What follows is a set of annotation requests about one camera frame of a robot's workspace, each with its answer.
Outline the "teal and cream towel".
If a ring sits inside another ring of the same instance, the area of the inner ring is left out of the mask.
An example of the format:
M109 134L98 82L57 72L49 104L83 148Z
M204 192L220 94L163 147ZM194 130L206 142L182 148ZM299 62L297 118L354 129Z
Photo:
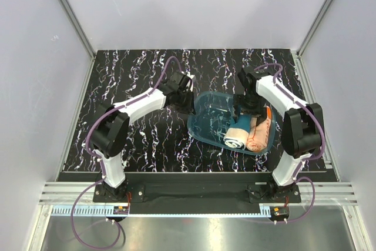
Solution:
M230 148L242 149L245 147L251 131L251 116L240 115L237 120L230 119L230 126L224 136L224 144Z

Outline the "orange cartoon print towel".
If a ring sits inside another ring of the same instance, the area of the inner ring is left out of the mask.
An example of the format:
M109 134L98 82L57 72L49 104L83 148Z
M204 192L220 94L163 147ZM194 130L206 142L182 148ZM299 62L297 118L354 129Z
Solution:
M261 152L267 148L272 122L271 109L266 106L266 118L259 122L260 117L252 117L250 133L247 138L246 148L252 152Z

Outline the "blue translucent plastic tray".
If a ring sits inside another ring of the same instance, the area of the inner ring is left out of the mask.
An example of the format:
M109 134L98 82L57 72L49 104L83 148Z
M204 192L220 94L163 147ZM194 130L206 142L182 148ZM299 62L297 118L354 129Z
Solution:
M256 153L249 151L246 146L242 149L235 149L224 144L223 139L230 126L230 119L233 117L233 95L203 92L195 99L194 107L196 114L189 116L187 128L196 140L248 155L262 155L271 149L276 131L276 119L272 110L273 117L267 148Z

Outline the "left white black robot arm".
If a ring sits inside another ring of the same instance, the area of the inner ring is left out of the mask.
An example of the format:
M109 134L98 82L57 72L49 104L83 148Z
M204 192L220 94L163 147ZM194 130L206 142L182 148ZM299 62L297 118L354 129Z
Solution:
M122 166L121 152L129 126L144 116L174 106L183 114L195 114L193 84L195 76L175 72L147 91L110 106L100 105L85 140L86 151L95 157L102 170L96 182L99 195L119 202L130 195Z

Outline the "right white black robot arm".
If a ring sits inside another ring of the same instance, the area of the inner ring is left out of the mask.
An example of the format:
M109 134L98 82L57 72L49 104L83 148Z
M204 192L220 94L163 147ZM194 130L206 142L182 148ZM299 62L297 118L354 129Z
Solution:
M244 88L233 96L234 126L255 134L268 119L268 102L282 117L282 157L264 190L274 202L283 200L297 183L297 175L309 160L321 158L325 149L323 109L290 92L265 66L244 67L237 74Z

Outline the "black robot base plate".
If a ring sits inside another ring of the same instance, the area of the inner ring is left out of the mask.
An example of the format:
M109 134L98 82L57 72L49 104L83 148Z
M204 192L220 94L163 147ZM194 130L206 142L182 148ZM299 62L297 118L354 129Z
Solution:
M130 205L131 215L251 214L259 205L301 203L296 185L272 196L270 173L127 173L117 196L97 185L94 202Z

